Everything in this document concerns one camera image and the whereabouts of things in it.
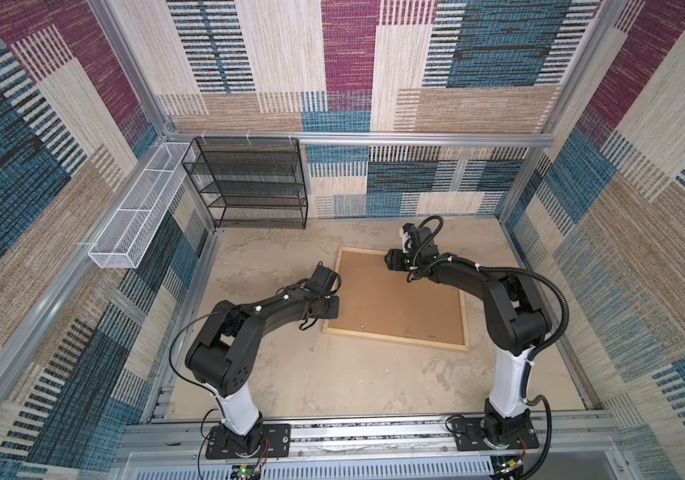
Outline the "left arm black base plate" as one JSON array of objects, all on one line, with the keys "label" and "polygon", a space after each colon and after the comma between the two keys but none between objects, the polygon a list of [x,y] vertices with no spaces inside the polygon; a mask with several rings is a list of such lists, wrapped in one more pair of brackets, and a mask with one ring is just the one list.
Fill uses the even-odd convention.
[{"label": "left arm black base plate", "polygon": [[258,459],[288,457],[292,439],[290,424],[256,423],[246,435],[238,435],[224,424],[218,424],[208,432],[206,460],[236,460],[236,458]]}]

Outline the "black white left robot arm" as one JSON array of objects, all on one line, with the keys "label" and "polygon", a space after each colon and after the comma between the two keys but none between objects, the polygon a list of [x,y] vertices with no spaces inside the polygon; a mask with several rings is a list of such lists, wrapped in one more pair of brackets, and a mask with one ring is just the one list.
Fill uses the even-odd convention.
[{"label": "black white left robot arm", "polygon": [[214,394],[222,412],[216,433],[224,434],[226,442],[252,453],[264,438],[264,418],[248,387],[262,338],[290,323],[298,322],[306,330],[314,320],[336,319],[338,307],[336,290],[296,285],[254,303],[216,304],[188,348],[184,365]]}]

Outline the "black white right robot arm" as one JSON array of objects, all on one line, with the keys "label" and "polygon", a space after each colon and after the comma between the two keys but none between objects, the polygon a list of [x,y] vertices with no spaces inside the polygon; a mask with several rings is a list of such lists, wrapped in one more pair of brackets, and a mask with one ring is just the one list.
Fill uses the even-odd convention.
[{"label": "black white right robot arm", "polygon": [[482,266],[451,254],[418,261],[392,249],[384,262],[391,271],[406,272],[409,281],[427,278],[482,301],[497,358],[492,390],[475,434],[489,449],[508,448],[526,438],[532,432],[531,408],[541,404],[550,410],[545,396],[528,396],[534,360],[568,324],[568,304],[556,285],[530,270]]}]

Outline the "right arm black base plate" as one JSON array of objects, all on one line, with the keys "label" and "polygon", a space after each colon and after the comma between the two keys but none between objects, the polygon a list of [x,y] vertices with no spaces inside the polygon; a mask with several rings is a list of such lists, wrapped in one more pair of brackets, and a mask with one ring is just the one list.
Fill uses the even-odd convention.
[{"label": "right arm black base plate", "polygon": [[446,418],[446,430],[454,436],[458,451],[524,450],[537,449],[544,434],[537,434],[530,420],[524,420],[522,428],[514,428],[508,433],[487,431],[481,417],[452,415]]}]

